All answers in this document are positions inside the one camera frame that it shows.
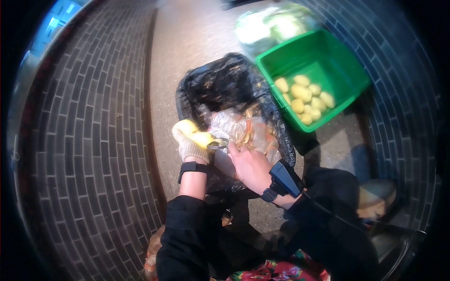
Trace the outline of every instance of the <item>white work glove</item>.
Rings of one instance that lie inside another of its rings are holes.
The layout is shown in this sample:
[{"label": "white work glove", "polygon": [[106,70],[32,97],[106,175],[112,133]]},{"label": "white work glove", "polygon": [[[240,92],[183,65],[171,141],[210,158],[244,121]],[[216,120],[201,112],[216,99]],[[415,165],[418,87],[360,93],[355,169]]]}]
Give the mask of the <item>white work glove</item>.
[{"label": "white work glove", "polygon": [[200,148],[193,140],[186,137],[180,129],[172,128],[172,135],[180,145],[178,151],[183,162],[186,157],[194,156],[205,160],[209,164],[208,150]]}]

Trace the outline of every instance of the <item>black wristband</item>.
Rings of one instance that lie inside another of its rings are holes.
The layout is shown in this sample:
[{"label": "black wristband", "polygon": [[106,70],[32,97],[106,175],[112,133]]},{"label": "black wristband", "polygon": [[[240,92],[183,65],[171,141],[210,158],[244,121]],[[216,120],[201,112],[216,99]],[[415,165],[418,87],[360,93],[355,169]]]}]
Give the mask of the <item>black wristband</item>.
[{"label": "black wristband", "polygon": [[183,176],[184,172],[201,172],[208,174],[209,168],[207,165],[199,164],[195,161],[183,163],[180,168],[180,176],[178,177],[178,184],[181,183],[181,177]]},{"label": "black wristband", "polygon": [[285,196],[286,194],[287,192],[272,179],[269,188],[262,193],[261,199],[270,203],[277,198],[277,195]]}]

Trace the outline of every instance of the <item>black plastic bag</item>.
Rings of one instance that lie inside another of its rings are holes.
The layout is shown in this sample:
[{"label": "black plastic bag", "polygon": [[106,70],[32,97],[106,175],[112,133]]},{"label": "black plastic bag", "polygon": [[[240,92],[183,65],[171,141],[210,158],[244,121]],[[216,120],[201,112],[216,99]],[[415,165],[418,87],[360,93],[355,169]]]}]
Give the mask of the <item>black plastic bag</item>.
[{"label": "black plastic bag", "polygon": [[[212,112],[233,107],[238,114],[255,102],[261,116],[272,124],[278,139],[279,152],[292,167],[295,165],[295,150],[281,112],[272,97],[269,85],[259,70],[243,54],[228,53],[223,58],[189,70],[178,84],[175,94],[178,118],[194,120],[202,131],[208,129],[202,112],[205,104]],[[208,176],[207,192],[240,191],[245,185],[228,177],[218,169]]]}]

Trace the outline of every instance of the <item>black sleeve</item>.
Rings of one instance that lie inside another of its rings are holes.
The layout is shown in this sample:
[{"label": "black sleeve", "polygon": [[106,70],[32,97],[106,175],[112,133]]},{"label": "black sleeve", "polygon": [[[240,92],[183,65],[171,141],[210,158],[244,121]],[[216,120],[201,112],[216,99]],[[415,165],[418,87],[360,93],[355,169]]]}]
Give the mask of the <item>black sleeve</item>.
[{"label": "black sleeve", "polygon": [[167,203],[166,229],[156,256],[158,280],[209,280],[205,202],[178,196]]},{"label": "black sleeve", "polygon": [[302,196],[288,210],[301,226],[287,250],[305,251],[324,265],[333,281],[378,280],[377,253],[356,212],[332,194],[326,196],[320,191],[320,187],[308,190],[312,199]]}]

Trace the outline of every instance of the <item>peeled potato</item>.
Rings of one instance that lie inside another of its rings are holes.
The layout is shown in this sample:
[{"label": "peeled potato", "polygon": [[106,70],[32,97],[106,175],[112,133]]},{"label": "peeled potato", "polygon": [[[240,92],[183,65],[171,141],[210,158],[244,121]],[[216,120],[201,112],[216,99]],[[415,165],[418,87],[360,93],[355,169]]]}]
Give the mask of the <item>peeled potato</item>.
[{"label": "peeled potato", "polygon": [[305,103],[311,101],[312,92],[305,86],[294,84],[291,87],[291,93],[295,98],[300,98]]},{"label": "peeled potato", "polygon": [[289,105],[291,105],[291,99],[288,94],[284,93],[283,98],[288,102]]},{"label": "peeled potato", "polygon": [[296,113],[302,113],[305,106],[301,99],[294,99],[291,103],[291,107]]},{"label": "peeled potato", "polygon": [[208,132],[194,133],[190,135],[189,138],[203,149],[206,149],[206,146],[214,141],[214,137]]},{"label": "peeled potato", "polygon": [[305,87],[307,87],[310,83],[308,77],[306,77],[304,75],[296,75],[294,77],[294,81],[295,81],[295,83],[300,84]]},{"label": "peeled potato", "polygon": [[312,123],[312,118],[311,115],[309,115],[308,113],[303,113],[300,116],[300,120],[303,122],[303,124],[305,124],[306,126],[311,125]]},{"label": "peeled potato", "polygon": [[197,125],[189,119],[178,121],[173,128],[181,130],[185,136],[198,132]]},{"label": "peeled potato", "polygon": [[309,104],[305,104],[305,107],[303,108],[304,113],[311,113],[312,107]]},{"label": "peeled potato", "polygon": [[319,98],[325,103],[326,106],[329,108],[333,108],[336,106],[336,103],[334,101],[334,98],[332,95],[328,94],[327,92],[320,93]]},{"label": "peeled potato", "polygon": [[320,119],[320,117],[322,116],[322,114],[320,113],[319,109],[315,109],[312,108],[311,111],[309,112],[309,115],[311,115],[311,119],[313,121],[317,121]]},{"label": "peeled potato", "polygon": [[289,91],[289,86],[288,83],[286,82],[286,79],[278,78],[277,80],[275,80],[274,83],[275,86],[277,86],[278,90],[280,90],[280,92],[286,93],[287,91]]},{"label": "peeled potato", "polygon": [[311,84],[308,86],[308,88],[310,88],[313,96],[318,96],[320,94],[320,91],[322,90],[317,84]]},{"label": "peeled potato", "polygon": [[325,103],[320,98],[316,97],[311,99],[311,106],[312,108],[320,110],[320,112],[324,112],[327,109]]}]

